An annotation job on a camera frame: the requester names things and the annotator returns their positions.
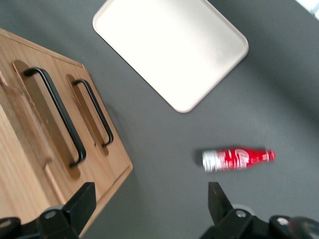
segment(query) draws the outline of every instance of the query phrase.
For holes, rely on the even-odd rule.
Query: wooden cabinet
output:
[[[37,67],[50,76],[85,148],[79,150]],[[85,67],[76,61],[0,29],[0,218],[33,220],[46,208],[64,204],[85,182],[95,182],[92,221],[133,166]],[[83,79],[92,90],[89,92]],[[111,130],[106,131],[96,105]]]

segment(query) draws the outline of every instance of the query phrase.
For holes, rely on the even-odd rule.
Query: red bottle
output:
[[[203,165],[206,172],[245,169],[258,163],[274,160],[275,152],[272,149],[232,148],[203,152]]]

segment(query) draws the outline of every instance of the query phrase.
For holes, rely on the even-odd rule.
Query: dark gray tabletop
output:
[[[84,238],[199,238],[208,182],[263,219],[319,221],[319,21],[294,0],[211,0],[247,57],[191,112],[174,111],[92,27],[104,0],[2,0],[0,27],[82,62],[134,170]],[[273,148],[274,163],[207,174],[205,149]]]

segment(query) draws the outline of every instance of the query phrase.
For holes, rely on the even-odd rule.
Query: white tray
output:
[[[176,111],[190,111],[247,54],[206,0],[108,0],[95,31]]]

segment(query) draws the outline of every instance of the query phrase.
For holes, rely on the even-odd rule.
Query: black metal handle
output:
[[[112,133],[112,131],[111,131],[110,127],[109,127],[109,124],[107,123],[107,121],[106,121],[106,119],[105,119],[105,117],[103,115],[103,112],[101,110],[101,107],[100,107],[98,101],[95,98],[95,95],[94,95],[94,93],[92,91],[92,88],[91,88],[90,84],[86,80],[83,80],[83,79],[78,79],[78,80],[75,80],[75,81],[72,82],[73,85],[77,85],[79,83],[83,83],[84,84],[84,86],[85,86],[87,92],[89,93],[90,98],[91,98],[91,100],[92,100],[92,102],[94,104],[94,107],[95,107],[96,111],[99,114],[99,117],[100,117],[100,119],[102,121],[102,124],[103,124],[103,126],[104,126],[104,128],[106,130],[106,133],[109,136],[109,141],[107,143],[103,143],[102,144],[102,146],[104,147],[104,146],[110,144],[113,141],[113,139],[114,139],[113,133]]]
[[[54,104],[55,104],[57,110],[59,111],[61,118],[63,119],[63,122],[64,122],[64,124],[65,124],[71,138],[72,138],[72,141],[73,141],[73,143],[78,151],[78,154],[79,154],[78,161],[71,163],[70,167],[73,167],[73,166],[79,164],[80,162],[82,162],[85,159],[86,151],[85,151],[84,145],[83,145],[83,143],[78,135],[78,132],[76,131],[76,129],[72,123],[72,120],[71,120],[62,100],[61,100],[61,97],[60,97],[57,89],[54,86],[54,83],[53,83],[50,75],[47,73],[47,71],[40,69],[38,67],[32,67],[30,69],[25,70],[23,73],[26,76],[33,76],[36,73],[40,74],[41,78],[43,79],[43,81],[45,83],[45,86],[47,87],[47,89],[48,89],[48,91],[49,91],[49,93],[54,101]]]

